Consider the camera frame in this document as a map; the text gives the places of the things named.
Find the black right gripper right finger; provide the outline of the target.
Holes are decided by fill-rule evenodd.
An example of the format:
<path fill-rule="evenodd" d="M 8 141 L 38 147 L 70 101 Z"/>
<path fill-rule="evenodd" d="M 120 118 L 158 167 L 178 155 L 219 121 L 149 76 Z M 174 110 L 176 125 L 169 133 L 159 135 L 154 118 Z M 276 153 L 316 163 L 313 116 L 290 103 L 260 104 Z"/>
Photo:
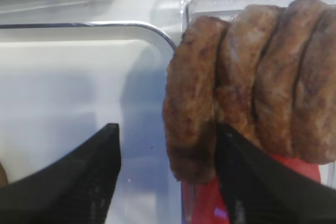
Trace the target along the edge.
<path fill-rule="evenodd" d="M 229 125 L 218 125 L 216 137 L 230 223 L 335 223 L 335 189 L 283 166 Z"/>

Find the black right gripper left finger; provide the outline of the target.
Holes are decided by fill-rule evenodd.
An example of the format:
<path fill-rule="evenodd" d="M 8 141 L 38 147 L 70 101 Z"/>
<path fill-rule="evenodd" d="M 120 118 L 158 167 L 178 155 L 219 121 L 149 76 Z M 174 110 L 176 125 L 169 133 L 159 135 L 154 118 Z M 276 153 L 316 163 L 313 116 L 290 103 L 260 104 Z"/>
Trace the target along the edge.
<path fill-rule="evenodd" d="M 121 170 L 119 125 L 1 188 L 1 223 L 105 223 Z"/>

